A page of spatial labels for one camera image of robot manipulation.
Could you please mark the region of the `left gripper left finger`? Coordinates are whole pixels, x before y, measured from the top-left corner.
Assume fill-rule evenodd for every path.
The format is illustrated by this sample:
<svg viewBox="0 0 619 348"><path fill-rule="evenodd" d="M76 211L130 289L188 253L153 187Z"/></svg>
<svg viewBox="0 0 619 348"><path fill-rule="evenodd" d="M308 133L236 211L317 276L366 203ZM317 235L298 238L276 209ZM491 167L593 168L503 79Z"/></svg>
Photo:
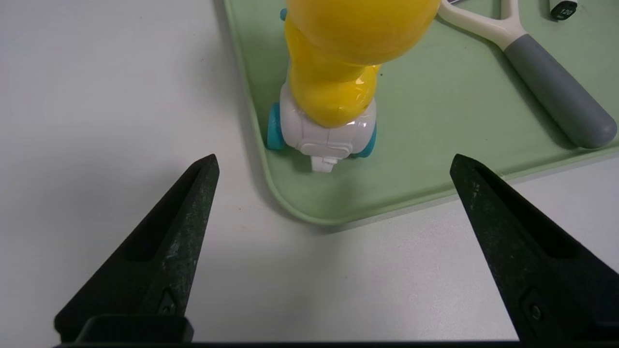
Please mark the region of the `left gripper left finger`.
<svg viewBox="0 0 619 348"><path fill-rule="evenodd" d="M190 341L185 317L220 169L195 161L55 316L62 341Z"/></svg>

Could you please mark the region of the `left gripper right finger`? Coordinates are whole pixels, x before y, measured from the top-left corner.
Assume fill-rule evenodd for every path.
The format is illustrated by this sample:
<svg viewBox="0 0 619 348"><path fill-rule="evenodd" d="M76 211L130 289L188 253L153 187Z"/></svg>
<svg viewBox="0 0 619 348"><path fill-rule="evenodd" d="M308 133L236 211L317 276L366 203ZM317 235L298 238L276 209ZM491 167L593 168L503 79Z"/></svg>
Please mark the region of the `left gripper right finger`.
<svg viewBox="0 0 619 348"><path fill-rule="evenodd" d="M618 273L479 161L450 176L520 346L617 346Z"/></svg>

